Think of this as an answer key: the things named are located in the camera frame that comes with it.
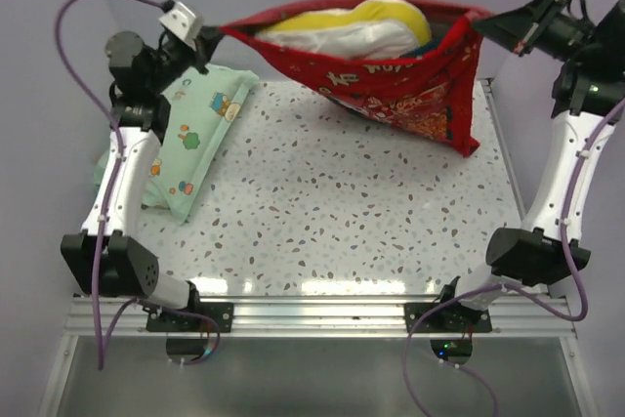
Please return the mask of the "red pillowcase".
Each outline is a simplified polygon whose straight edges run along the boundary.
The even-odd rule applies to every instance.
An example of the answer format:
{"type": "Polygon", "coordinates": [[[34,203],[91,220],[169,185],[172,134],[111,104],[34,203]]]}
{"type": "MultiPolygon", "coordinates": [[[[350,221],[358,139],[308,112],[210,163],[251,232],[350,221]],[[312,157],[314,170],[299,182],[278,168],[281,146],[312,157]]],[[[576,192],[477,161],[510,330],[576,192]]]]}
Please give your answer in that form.
{"type": "Polygon", "coordinates": [[[471,129],[482,42],[472,23],[491,17],[490,11],[439,0],[405,0],[443,29],[437,46],[415,58],[344,60],[273,45],[257,36],[265,27],[307,11],[353,8],[363,1],[300,0],[219,29],[333,103],[471,155],[479,147],[471,129]]]}

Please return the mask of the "cream quilted pillow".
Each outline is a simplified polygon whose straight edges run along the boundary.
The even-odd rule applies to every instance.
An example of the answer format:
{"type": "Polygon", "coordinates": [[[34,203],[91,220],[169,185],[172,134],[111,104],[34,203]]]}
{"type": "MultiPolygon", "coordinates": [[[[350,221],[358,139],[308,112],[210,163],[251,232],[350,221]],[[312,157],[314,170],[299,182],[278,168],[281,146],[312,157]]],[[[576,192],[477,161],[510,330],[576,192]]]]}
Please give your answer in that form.
{"type": "Polygon", "coordinates": [[[308,11],[267,26],[255,38],[346,60],[397,59],[433,40],[424,13],[405,0],[364,0],[353,8],[308,11]]]}

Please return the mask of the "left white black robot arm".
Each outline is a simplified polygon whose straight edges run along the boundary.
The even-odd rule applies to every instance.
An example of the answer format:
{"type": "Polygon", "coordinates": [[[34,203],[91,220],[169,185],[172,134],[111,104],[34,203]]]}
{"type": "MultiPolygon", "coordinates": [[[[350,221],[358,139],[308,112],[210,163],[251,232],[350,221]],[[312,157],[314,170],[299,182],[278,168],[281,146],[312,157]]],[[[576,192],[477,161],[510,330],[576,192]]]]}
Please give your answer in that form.
{"type": "Polygon", "coordinates": [[[104,176],[80,232],[62,238],[62,257],[80,290],[99,297],[138,298],[168,308],[181,331],[196,329],[203,309],[191,283],[160,272],[157,257],[135,238],[148,173],[165,138],[170,103],[163,91],[193,67],[206,73],[223,35],[203,26],[189,43],[170,30],[149,47],[131,31],[106,43],[116,92],[108,112],[111,134],[104,176]]]}

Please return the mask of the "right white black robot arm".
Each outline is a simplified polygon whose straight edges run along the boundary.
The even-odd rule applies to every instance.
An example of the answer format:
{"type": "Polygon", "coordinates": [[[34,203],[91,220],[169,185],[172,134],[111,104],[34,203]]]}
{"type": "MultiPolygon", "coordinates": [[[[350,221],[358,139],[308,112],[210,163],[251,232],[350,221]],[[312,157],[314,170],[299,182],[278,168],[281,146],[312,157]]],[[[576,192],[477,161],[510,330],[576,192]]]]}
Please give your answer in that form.
{"type": "Polygon", "coordinates": [[[517,228],[491,236],[485,263],[446,284],[432,308],[440,328],[457,331],[515,292],[535,301],[529,288],[572,279],[582,320],[588,298],[580,272],[591,253],[580,245],[587,193],[599,158],[624,110],[624,2],[599,23],[570,13],[572,0],[532,0],[474,21],[485,38],[521,57],[539,50],[562,62],[554,82],[548,161],[531,207],[517,228]]]}

